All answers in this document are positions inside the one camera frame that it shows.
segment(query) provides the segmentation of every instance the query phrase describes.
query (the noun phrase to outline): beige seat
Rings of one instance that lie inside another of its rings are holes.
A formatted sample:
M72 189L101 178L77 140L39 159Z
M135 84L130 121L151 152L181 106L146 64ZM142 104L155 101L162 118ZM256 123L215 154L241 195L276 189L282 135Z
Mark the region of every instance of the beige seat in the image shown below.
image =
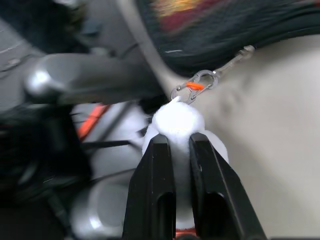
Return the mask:
M185 81L162 62L133 2L127 24L167 93ZM320 35L258 50L193 105L226 145L270 237L320 237Z

